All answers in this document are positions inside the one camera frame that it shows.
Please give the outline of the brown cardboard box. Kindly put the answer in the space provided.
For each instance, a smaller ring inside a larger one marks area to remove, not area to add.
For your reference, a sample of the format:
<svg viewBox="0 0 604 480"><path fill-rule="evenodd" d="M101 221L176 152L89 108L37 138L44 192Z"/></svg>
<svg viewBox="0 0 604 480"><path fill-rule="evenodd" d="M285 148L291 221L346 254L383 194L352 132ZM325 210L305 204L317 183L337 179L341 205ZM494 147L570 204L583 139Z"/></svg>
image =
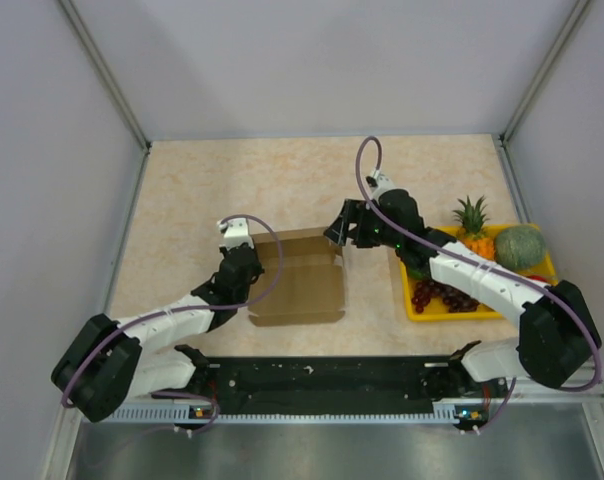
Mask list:
<svg viewBox="0 0 604 480"><path fill-rule="evenodd" d="M346 279L343 250L324 236L322 227L278 233L283 255L268 233L255 234L254 246L264 269L251 287L250 299L275 288L248 308L257 327L334 324L345 315Z"/></svg>

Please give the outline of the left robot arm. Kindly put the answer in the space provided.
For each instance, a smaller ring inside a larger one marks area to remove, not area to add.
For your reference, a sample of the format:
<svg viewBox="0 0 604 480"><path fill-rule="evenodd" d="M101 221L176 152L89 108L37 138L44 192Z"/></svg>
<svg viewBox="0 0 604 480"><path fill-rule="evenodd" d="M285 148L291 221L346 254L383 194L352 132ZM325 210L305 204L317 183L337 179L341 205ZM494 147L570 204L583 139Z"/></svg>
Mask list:
<svg viewBox="0 0 604 480"><path fill-rule="evenodd" d="M125 401L156 391L202 394L207 370L175 343L227 323L247 305L264 273L248 244L222 252L218 270L181 299L138 316L112 319L102 313L87 320L51 373L62 406L100 422Z"/></svg>

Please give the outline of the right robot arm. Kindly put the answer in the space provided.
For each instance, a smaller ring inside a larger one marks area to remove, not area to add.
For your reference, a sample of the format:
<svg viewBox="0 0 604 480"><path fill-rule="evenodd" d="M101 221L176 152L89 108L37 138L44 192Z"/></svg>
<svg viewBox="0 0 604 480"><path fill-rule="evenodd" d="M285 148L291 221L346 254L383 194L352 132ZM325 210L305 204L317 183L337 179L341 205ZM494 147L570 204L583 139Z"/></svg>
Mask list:
<svg viewBox="0 0 604 480"><path fill-rule="evenodd" d="M324 235L339 246L392 248L406 267L469 295L517 328L513 338L463 349L461 363L448 372L456 393L469 396L485 381L524 376L563 390L587 361L595 373L584 387L599 382L601 340L577 286L537 282L481 258L455 237L426 226L407 191L345 200Z"/></svg>

